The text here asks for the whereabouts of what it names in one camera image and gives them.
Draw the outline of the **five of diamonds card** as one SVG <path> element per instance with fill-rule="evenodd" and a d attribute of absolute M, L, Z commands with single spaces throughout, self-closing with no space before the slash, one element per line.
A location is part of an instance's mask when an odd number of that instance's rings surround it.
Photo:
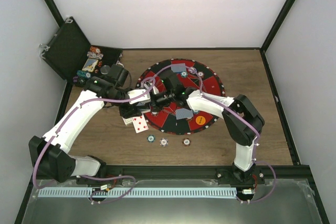
<path fill-rule="evenodd" d="M 133 117 L 132 123 L 136 133 L 141 133 L 149 129 L 144 115 Z"/>

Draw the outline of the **card dealt seat one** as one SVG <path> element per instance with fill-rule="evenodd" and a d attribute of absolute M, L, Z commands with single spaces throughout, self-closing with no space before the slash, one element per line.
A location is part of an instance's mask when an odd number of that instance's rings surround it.
<path fill-rule="evenodd" d="M 177 120 L 181 119 L 191 119 L 194 113 L 192 110 L 181 108 L 175 110 L 175 116 Z"/>

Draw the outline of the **50 chips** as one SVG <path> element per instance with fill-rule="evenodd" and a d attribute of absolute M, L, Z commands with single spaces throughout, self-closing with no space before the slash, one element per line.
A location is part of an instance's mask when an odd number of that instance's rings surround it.
<path fill-rule="evenodd" d="M 188 73 L 186 71 L 181 72 L 181 77 L 182 78 L 187 78 L 188 77 Z"/>

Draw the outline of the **card dealt seat six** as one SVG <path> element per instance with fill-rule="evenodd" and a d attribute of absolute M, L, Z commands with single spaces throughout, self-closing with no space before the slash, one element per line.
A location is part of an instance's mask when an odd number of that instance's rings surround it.
<path fill-rule="evenodd" d="M 184 63 L 171 64 L 171 70 L 175 73 L 185 72 L 186 65 Z"/>

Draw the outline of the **10 chips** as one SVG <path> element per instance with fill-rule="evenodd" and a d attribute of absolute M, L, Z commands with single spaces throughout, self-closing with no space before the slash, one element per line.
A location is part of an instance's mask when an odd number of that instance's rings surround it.
<path fill-rule="evenodd" d="M 189 71 L 189 73 L 197 74 L 197 70 L 194 67 L 189 67 L 188 71 Z"/>

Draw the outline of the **red chips seat seven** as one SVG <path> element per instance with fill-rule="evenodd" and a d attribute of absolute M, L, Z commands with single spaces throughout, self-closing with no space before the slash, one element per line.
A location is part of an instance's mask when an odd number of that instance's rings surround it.
<path fill-rule="evenodd" d="M 201 72 L 201 71 L 199 71 L 198 73 L 197 73 L 197 75 L 200 77 L 200 78 L 204 78 L 204 73 L 203 72 Z"/>

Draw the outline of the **orange big blind button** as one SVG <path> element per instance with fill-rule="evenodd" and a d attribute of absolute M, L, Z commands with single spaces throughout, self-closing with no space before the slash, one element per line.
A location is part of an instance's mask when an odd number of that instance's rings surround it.
<path fill-rule="evenodd" d="M 197 125 L 204 125 L 206 123 L 206 118 L 204 116 L 197 116 L 195 122 Z"/>

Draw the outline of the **blue green 50 chip stack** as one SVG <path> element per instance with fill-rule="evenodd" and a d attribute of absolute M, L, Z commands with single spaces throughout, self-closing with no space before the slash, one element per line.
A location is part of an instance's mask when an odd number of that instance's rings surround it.
<path fill-rule="evenodd" d="M 147 137 L 147 141 L 150 142 L 150 143 L 153 143 L 155 141 L 155 136 L 154 135 L 149 135 Z"/>

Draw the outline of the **red brown chip stack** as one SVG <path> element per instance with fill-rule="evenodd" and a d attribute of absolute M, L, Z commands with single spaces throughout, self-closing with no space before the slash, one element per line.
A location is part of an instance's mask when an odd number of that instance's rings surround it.
<path fill-rule="evenodd" d="M 185 139 L 182 141 L 182 143 L 183 143 L 184 146 L 190 146 L 191 141 L 190 141 L 188 138 L 185 138 Z"/>

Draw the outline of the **blue orange 10 chip stack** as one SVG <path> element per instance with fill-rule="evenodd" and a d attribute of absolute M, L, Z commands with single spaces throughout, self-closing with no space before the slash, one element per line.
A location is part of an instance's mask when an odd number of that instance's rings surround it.
<path fill-rule="evenodd" d="M 162 138 L 162 139 L 160 139 L 160 145 L 162 146 L 162 147 L 166 147 L 167 145 L 168 145 L 168 139 L 166 139 L 166 138 Z"/>

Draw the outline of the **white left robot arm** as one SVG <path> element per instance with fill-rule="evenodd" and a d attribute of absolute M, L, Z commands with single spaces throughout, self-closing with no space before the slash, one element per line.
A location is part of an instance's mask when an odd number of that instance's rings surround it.
<path fill-rule="evenodd" d="M 62 183 L 70 177 L 87 177 L 95 184 L 102 184 L 107 178 L 107 170 L 101 167 L 97 158 L 70 156 L 70 149 L 79 133 L 90 119 L 100 111 L 106 102 L 117 105 L 134 105 L 148 102 L 155 79 L 150 79 L 148 88 L 134 89 L 118 94 L 116 85 L 106 80 L 92 77 L 88 80 L 80 96 L 64 117 L 43 137 L 32 137 L 29 152 L 34 164 L 33 184 L 37 184 L 37 173 L 41 172 Z"/>

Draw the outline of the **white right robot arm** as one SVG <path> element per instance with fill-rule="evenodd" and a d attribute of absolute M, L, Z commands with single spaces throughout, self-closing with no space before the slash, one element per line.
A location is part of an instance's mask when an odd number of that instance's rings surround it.
<path fill-rule="evenodd" d="M 187 88 L 177 94 L 172 91 L 151 93 L 151 100 L 158 108 L 176 102 L 190 110 L 206 112 L 223 119 L 230 137 L 236 143 L 233 177 L 241 184 L 251 179 L 256 164 L 256 148 L 265 120 L 246 96 L 221 97 Z"/>

